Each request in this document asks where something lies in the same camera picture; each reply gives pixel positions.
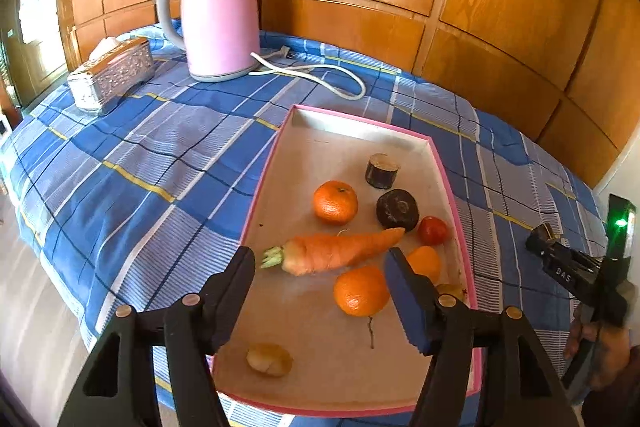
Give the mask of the person right hand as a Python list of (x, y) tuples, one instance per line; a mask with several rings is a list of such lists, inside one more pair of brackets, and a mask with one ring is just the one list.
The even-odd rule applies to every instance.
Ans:
[(594, 353), (588, 373), (588, 387), (601, 390), (613, 384), (630, 360), (630, 336), (628, 329), (606, 323), (586, 323), (582, 321), (582, 305), (573, 314), (570, 332), (565, 343), (564, 358), (576, 355), (579, 343), (588, 340), (594, 343)]

